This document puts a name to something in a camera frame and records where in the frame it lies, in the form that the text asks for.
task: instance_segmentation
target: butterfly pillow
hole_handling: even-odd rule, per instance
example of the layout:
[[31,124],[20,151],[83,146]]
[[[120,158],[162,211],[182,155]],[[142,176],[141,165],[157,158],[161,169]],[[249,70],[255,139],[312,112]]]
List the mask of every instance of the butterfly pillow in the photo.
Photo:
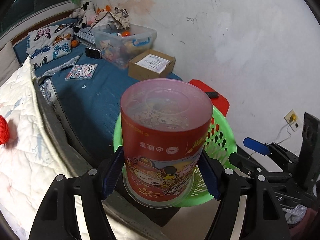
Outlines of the butterfly pillow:
[[27,55],[35,69],[71,52],[73,26],[74,24],[49,26],[28,33]]

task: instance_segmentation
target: beige floor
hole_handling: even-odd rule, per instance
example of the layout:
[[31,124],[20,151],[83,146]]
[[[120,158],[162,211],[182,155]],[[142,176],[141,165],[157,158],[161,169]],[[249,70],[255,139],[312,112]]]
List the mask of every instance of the beige floor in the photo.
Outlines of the beige floor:
[[[245,202],[246,196],[241,196],[232,240],[239,239]],[[219,201],[212,199],[198,206],[181,208],[161,231],[170,240],[202,240],[207,235],[218,206]]]

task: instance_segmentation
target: white logo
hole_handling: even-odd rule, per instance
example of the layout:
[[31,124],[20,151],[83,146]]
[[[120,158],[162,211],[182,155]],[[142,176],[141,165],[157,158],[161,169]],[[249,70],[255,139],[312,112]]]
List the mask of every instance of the white logo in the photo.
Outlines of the white logo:
[[177,153],[178,152],[178,150],[179,150],[179,148],[178,147],[168,147],[167,148],[167,154],[175,154],[175,153]]

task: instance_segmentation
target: metal bolt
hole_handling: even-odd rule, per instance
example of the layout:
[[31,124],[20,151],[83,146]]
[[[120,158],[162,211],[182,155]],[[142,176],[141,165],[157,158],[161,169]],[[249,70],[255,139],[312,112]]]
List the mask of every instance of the metal bolt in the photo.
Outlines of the metal bolt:
[[233,174],[233,170],[232,170],[232,169],[229,169],[229,168],[226,168],[226,169],[224,170],[224,172],[225,172],[226,174],[229,174],[229,175]]
[[97,172],[98,172],[98,171],[97,171],[96,169],[91,169],[91,170],[88,171],[89,175],[91,175],[91,176],[92,176],[92,175],[96,175]]
[[260,181],[265,181],[266,178],[265,178],[263,175],[259,175],[259,176],[258,176],[258,180],[260,180]]
[[61,181],[63,180],[63,175],[62,174],[59,174],[56,176],[56,181]]

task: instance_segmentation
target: white paper scrap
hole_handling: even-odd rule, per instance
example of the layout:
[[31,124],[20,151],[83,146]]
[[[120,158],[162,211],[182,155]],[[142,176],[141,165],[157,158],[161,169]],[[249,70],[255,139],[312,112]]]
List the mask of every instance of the white paper scrap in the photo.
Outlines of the white paper scrap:
[[169,60],[149,54],[148,56],[145,56],[142,60],[140,60],[136,64],[141,67],[150,69],[156,73],[161,73],[162,71],[164,71],[165,67],[169,62],[170,62]]

